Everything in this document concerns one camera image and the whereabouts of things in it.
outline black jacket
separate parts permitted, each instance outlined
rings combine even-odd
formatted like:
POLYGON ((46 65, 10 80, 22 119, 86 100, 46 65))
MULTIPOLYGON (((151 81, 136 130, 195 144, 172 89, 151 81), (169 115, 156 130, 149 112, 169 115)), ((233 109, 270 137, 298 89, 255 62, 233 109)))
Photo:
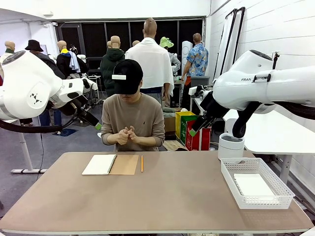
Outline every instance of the black jacket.
POLYGON ((49 56, 42 54, 42 53, 38 53, 38 54, 34 54, 34 55, 37 56, 39 59, 41 59, 43 62, 45 62, 46 65, 48 65, 53 70, 55 75, 57 75, 59 78, 61 78, 63 80, 65 79, 64 74, 58 69, 55 62, 53 60, 51 60, 49 58, 49 56))
MULTIPOLYGON (((71 56, 69 54, 68 55, 62 55, 59 54, 57 56, 57 67, 59 68, 59 70, 65 75, 65 77, 67 78, 70 74, 75 74, 76 71, 72 70, 69 65, 70 65, 70 59, 71 56)), ((78 63, 79 63, 79 67, 80 67, 80 71, 81 73, 87 73, 89 68, 88 66, 84 63, 84 61, 82 61, 81 59, 79 59, 77 57, 78 63)))

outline white label on cap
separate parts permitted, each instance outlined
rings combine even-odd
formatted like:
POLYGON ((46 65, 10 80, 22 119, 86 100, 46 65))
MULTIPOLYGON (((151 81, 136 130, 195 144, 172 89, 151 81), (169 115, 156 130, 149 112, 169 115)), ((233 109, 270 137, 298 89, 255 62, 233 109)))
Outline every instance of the white label on cap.
POLYGON ((126 80, 126 75, 112 75, 113 80, 126 80))

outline red box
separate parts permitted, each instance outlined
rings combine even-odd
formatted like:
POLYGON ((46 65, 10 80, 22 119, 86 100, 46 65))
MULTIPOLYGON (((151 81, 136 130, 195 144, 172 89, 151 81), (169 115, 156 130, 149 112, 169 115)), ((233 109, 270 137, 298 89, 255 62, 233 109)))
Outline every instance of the red box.
POLYGON ((189 134, 189 132, 191 131, 191 128, 194 122, 195 122, 194 120, 187 121, 185 146, 189 151, 192 151, 192 150, 208 151, 210 147, 211 128, 207 128, 207 129, 202 128, 193 137, 189 134))

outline table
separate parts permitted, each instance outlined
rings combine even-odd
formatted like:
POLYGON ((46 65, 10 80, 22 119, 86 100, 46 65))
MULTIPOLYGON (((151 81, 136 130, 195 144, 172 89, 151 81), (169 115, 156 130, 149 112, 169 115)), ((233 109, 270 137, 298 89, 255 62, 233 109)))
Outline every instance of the table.
MULTIPOLYGON (((223 119, 238 118, 230 110, 223 119)), ((286 155, 281 169, 281 180, 286 183, 293 154, 315 153, 315 133, 282 114, 271 111, 253 114, 246 123, 245 148, 257 154, 286 155)))
MULTIPOLYGON (((24 234, 289 233, 313 227, 293 201, 285 210, 241 210, 216 151, 125 152, 133 176, 83 176, 94 154, 63 154, 0 221, 24 234)), ((251 157, 248 151, 244 156, 251 157)))
POLYGON ((185 81, 181 81, 181 80, 174 80, 174 86, 175 85, 179 85, 179 107, 181 107, 181 93, 182 93, 182 86, 185 84, 185 81))

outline hand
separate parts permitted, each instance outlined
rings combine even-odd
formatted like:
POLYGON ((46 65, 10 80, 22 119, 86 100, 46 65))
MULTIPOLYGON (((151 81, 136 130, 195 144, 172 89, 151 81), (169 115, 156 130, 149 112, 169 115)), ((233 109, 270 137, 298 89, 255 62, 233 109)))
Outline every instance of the hand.
POLYGON ((125 145, 128 142, 128 130, 126 129, 122 129, 121 131, 119 131, 119 133, 117 134, 117 143, 119 143, 120 145, 125 145))
POLYGON ((133 141, 134 143, 137 143, 138 140, 138 136, 134 133, 134 127, 130 126, 130 130, 128 131, 128 135, 129 138, 131 139, 131 141, 133 141))

